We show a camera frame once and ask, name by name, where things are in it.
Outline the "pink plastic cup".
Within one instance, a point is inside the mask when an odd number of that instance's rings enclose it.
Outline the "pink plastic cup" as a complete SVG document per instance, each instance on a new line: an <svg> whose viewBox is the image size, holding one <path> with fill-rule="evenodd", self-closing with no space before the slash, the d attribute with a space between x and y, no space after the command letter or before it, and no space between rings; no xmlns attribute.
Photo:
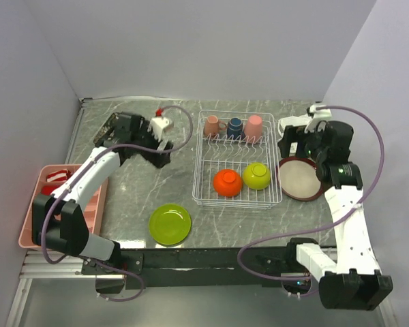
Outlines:
<svg viewBox="0 0 409 327"><path fill-rule="evenodd" d="M256 114L251 115L243 130L244 140L247 143L254 144L259 141L262 136L262 118Z"/></svg>

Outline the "green bowl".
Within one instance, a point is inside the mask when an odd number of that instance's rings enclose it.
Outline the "green bowl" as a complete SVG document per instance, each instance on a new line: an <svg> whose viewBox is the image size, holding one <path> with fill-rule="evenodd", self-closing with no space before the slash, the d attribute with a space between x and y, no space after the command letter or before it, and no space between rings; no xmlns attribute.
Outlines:
<svg viewBox="0 0 409 327"><path fill-rule="evenodd" d="M254 162L244 169L242 179L250 189L263 190L271 182L271 172L263 163Z"/></svg>

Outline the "dark blue ceramic mug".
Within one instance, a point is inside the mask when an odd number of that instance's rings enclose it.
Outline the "dark blue ceramic mug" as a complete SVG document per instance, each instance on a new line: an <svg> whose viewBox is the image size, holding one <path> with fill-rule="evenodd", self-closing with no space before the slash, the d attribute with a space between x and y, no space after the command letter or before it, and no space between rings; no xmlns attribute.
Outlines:
<svg viewBox="0 0 409 327"><path fill-rule="evenodd" d="M242 139L244 137L242 120L237 117L231 118L227 124L226 131L228 139Z"/></svg>

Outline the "pink ceramic mug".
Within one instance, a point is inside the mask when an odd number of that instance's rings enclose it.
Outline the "pink ceramic mug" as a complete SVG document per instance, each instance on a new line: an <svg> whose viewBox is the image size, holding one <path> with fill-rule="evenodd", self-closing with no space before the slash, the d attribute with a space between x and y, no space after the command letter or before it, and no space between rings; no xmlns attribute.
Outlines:
<svg viewBox="0 0 409 327"><path fill-rule="evenodd" d="M204 124L204 129L203 129L203 134L204 136L216 136L218 135L221 131L224 131L227 129L227 124L223 121L221 121L217 116L215 115L210 115L206 118L205 124Z"/></svg>

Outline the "green plate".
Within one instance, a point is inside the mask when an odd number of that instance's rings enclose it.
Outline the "green plate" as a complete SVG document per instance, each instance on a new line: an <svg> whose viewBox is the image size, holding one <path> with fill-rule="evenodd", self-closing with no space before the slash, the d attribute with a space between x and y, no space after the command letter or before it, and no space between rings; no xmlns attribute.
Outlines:
<svg viewBox="0 0 409 327"><path fill-rule="evenodd" d="M192 219L188 211L178 204L164 204L150 216L149 233L163 246L177 245L188 236Z"/></svg>

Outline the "orange bowl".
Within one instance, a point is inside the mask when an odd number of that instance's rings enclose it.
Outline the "orange bowl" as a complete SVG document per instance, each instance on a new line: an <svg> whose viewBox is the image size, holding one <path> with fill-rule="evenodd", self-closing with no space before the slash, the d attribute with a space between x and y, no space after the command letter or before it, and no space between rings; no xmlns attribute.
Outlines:
<svg viewBox="0 0 409 327"><path fill-rule="evenodd" d="M241 192L242 186L242 178L235 170L220 170L213 178L214 190L220 196L237 196Z"/></svg>

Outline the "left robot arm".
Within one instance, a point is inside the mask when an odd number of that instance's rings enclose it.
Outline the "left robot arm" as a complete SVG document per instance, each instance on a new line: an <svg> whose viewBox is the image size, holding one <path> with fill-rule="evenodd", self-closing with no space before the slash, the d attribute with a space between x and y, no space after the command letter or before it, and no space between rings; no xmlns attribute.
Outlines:
<svg viewBox="0 0 409 327"><path fill-rule="evenodd" d="M156 168L170 163L176 150L163 143L164 132L173 122L164 117L164 108L146 119L139 114L115 112L96 133L90 156L70 178L51 194L34 197L32 241L41 247L47 262L54 264L48 251L97 260L104 272L118 272L123 264L119 243L90 232L84 209L102 183L125 161L140 155Z"/></svg>

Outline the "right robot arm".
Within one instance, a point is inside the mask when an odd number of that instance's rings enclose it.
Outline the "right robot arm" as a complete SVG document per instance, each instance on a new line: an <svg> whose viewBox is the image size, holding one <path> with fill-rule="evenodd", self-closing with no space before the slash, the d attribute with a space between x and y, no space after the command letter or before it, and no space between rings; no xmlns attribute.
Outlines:
<svg viewBox="0 0 409 327"><path fill-rule="evenodd" d="M370 243L361 173L349 160L353 134L353 128L340 121L321 121L313 128L286 126L278 142L279 164L313 164L319 183L328 188L324 196L332 214L337 260L299 238L284 257L290 270L305 267L318 282L324 308L373 311L392 292L393 281L381 273Z"/></svg>

